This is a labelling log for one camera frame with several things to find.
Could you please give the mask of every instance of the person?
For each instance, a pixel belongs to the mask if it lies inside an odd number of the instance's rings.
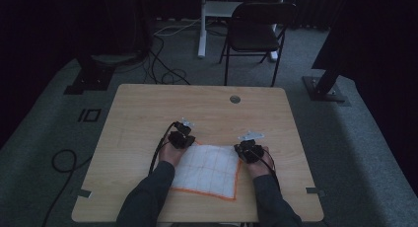
[[[165,139],[159,152],[159,163],[154,172],[142,180],[126,197],[116,219],[117,226],[156,226],[172,185],[175,167],[186,149],[175,149]],[[272,167],[272,161],[264,153],[262,159]],[[302,226],[301,218],[283,199],[268,168],[257,161],[246,165],[255,190],[257,214],[260,226]]]

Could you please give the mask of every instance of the electronic device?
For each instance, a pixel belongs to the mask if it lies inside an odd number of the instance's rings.
[[[246,135],[240,136],[239,140],[242,142],[240,144],[234,145],[234,149],[237,152],[240,159],[242,159],[247,164],[252,164],[257,161],[261,161],[269,170],[270,174],[272,175],[274,182],[277,185],[277,188],[280,189],[279,180],[277,179],[276,175],[276,168],[274,166],[274,160],[271,157],[270,153],[268,153],[266,150],[262,148],[261,145],[255,144],[254,139],[262,138],[264,137],[263,134],[249,131]],[[270,167],[263,159],[264,153],[267,153],[270,157],[273,167]]]
[[[161,148],[163,148],[163,146],[167,144],[167,143],[164,143],[164,140],[173,126],[177,129],[177,131],[172,131],[168,139],[169,139],[169,143],[171,143],[175,149],[185,149],[189,147],[191,144],[193,144],[195,137],[189,135],[189,133],[191,131],[191,127],[194,126],[194,123],[189,122],[184,117],[181,119],[181,122],[174,121],[172,124],[170,124],[169,128],[167,128],[166,133],[164,133],[163,137],[160,140],[160,143],[158,144],[156,148],[156,151],[154,152],[154,156],[153,156],[153,160],[151,161],[148,176],[150,176],[153,173],[154,165],[157,160],[158,153],[160,152]]]

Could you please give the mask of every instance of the white table leg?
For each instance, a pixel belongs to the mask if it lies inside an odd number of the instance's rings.
[[[202,7],[201,7],[201,17],[200,17],[200,21],[201,21],[201,27],[200,27],[200,39],[199,39],[199,51],[197,53],[197,56],[200,58],[205,57],[205,50],[206,50],[206,29],[205,29],[205,24],[206,24],[206,9],[205,9],[205,5],[206,5],[206,0],[202,0]]]
[[[271,26],[273,28],[273,31],[276,31],[276,24],[274,24],[273,26]],[[272,51],[270,52],[270,59],[272,61],[277,61],[277,51]]]

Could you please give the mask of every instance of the black chair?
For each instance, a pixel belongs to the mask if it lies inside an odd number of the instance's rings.
[[[297,7],[292,3],[242,3],[234,10],[228,23],[228,33],[219,59],[219,63],[221,63],[222,58],[227,56],[224,86],[227,85],[228,81],[230,56],[263,55],[259,62],[262,63],[269,52],[278,50],[271,83],[271,87],[274,86],[282,55],[285,32],[294,21],[296,13]],[[277,24],[277,27],[280,28],[277,36],[273,30],[274,24]],[[231,49],[240,53],[230,54]]]

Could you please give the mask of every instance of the wooden table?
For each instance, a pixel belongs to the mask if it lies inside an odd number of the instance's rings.
[[[234,104],[231,96],[240,97]],[[148,174],[167,127],[185,117],[202,144],[234,145],[249,130],[261,132],[275,160],[284,198],[304,221],[320,221],[314,181],[286,93],[279,88],[121,85],[118,88],[72,217],[78,222],[113,222],[129,192]],[[254,190],[244,165],[237,200],[171,190],[160,222],[256,222]]]

